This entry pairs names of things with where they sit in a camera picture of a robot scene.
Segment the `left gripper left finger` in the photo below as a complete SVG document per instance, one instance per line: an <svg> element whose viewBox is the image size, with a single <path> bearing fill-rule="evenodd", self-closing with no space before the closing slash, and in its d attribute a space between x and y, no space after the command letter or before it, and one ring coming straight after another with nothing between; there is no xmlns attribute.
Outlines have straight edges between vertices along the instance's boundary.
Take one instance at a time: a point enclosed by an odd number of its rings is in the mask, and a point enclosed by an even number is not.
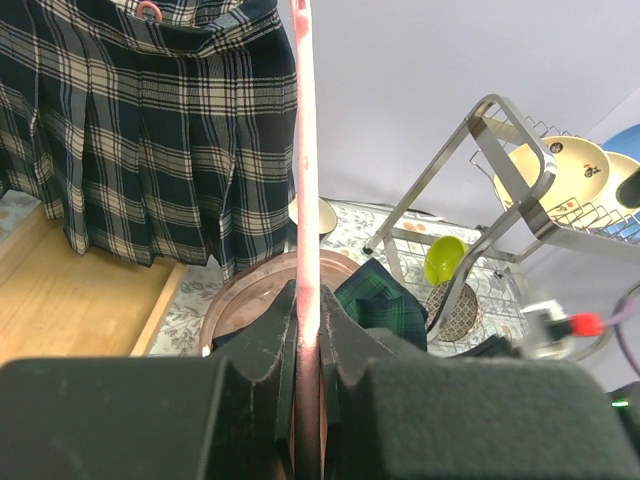
<svg viewBox="0 0 640 480"><path fill-rule="evenodd" d="M294 403L296 284L287 282L267 311L218 351L224 361L220 411L254 440L289 440Z"/></svg>

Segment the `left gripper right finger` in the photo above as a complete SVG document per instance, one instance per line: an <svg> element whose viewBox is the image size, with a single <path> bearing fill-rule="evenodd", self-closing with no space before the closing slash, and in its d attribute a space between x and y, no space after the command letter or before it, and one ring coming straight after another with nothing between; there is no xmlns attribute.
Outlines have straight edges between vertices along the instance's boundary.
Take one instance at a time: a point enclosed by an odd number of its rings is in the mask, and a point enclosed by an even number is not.
<svg viewBox="0 0 640 480"><path fill-rule="evenodd" d="M326 430L332 435L341 423L339 382L351 388L370 361L388 358L388 349L349 317L327 285L321 286L319 344Z"/></svg>

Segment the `green plaid skirt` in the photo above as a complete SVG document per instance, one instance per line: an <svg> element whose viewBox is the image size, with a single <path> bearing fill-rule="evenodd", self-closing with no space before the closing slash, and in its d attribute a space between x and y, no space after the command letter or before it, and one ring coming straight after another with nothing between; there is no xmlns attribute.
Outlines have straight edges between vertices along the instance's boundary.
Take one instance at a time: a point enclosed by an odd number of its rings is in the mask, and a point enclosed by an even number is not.
<svg viewBox="0 0 640 480"><path fill-rule="evenodd" d="M377 260L358 265L345 255L323 250L321 280L361 327L384 328L419 349L427 348L427 310ZM224 345L243 329L216 338L213 346Z"/></svg>

